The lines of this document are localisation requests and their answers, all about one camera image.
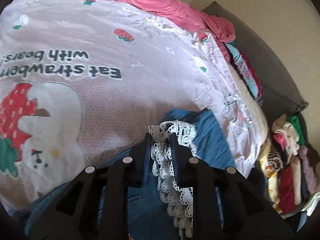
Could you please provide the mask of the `stored clothes pile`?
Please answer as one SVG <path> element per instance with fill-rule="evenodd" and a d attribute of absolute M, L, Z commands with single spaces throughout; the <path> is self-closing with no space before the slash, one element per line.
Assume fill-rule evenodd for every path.
<path fill-rule="evenodd" d="M 271 125 L 257 159 L 264 175 L 266 198 L 282 216 L 319 203 L 319 153 L 307 142 L 300 115 L 281 115 Z"/>

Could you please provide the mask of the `beige mattress cover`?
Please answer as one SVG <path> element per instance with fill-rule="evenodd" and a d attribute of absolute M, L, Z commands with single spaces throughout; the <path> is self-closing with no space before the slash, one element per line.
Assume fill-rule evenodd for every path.
<path fill-rule="evenodd" d="M 266 116 L 264 115 L 258 103 L 252 98 L 244 81 L 240 78 L 239 74 L 236 72 L 233 66 L 230 63 L 228 63 L 227 65 L 234 79 L 234 82 L 238 87 L 239 93 L 242 96 L 244 105 L 248 110 L 249 114 L 251 115 L 250 120 L 251 120 L 251 124 L 255 128 L 254 138 L 258 143 L 258 152 L 259 152 L 268 134 L 268 124 L 267 124 Z"/>

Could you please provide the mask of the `grey bed headboard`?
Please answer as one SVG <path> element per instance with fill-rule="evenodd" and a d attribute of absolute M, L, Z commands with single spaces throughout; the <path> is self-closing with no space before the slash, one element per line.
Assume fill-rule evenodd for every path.
<path fill-rule="evenodd" d="M 308 107 L 291 75 L 267 43 L 242 20 L 217 2 L 203 9 L 208 15 L 220 16 L 235 28 L 235 46 L 248 58 L 264 90 L 262 106 L 268 124 L 282 114 L 296 115 L 305 123 L 302 111 Z"/>

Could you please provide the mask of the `pink strawberry print bedsheet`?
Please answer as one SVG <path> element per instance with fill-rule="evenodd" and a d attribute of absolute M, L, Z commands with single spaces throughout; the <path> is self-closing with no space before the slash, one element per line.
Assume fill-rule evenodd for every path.
<path fill-rule="evenodd" d="M 212 36 L 106 0 L 14 0 L 1 13 L 1 202 L 28 207 L 144 138 L 173 108 L 212 110 L 248 176 L 257 130 Z"/>

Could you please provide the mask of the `colourful folded blanket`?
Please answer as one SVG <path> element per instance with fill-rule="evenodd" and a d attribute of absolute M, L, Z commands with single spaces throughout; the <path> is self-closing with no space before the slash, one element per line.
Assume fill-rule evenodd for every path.
<path fill-rule="evenodd" d="M 225 46 L 231 54 L 232 66 L 244 81 L 253 99 L 262 106 L 264 90 L 248 58 L 235 47 L 234 43 L 225 43 Z"/>

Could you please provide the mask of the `pink rumpled duvet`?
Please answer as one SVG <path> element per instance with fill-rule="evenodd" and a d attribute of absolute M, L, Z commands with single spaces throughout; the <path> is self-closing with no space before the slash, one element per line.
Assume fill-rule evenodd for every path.
<path fill-rule="evenodd" d="M 114 0 L 128 3 L 146 12 L 166 17 L 171 22 L 189 32 L 199 32 L 208 29 L 213 33 L 220 51 L 227 62 L 231 55 L 225 46 L 235 40 L 234 25 L 218 16 L 192 8 L 179 0 Z"/>

